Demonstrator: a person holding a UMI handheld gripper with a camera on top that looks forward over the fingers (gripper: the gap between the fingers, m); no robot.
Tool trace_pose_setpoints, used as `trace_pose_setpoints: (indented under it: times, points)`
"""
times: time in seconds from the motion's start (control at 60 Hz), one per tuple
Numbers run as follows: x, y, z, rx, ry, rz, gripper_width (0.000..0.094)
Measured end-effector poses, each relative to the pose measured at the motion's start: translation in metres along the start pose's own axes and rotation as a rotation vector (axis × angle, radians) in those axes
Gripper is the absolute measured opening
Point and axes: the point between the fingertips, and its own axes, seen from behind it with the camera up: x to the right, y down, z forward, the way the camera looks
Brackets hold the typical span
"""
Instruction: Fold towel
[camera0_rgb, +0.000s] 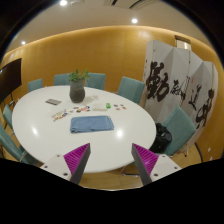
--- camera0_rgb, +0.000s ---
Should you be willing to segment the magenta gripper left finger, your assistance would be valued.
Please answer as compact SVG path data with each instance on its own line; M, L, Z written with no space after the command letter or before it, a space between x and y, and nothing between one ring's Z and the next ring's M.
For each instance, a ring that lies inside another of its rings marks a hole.
M74 184L79 184L90 153L90 144L87 143L65 155L55 155L41 168Z

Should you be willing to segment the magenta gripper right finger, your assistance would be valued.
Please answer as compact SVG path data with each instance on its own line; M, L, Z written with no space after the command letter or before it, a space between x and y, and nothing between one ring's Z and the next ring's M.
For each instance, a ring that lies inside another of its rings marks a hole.
M166 154L157 155L137 144L132 144L131 153L143 185L180 170L180 167Z

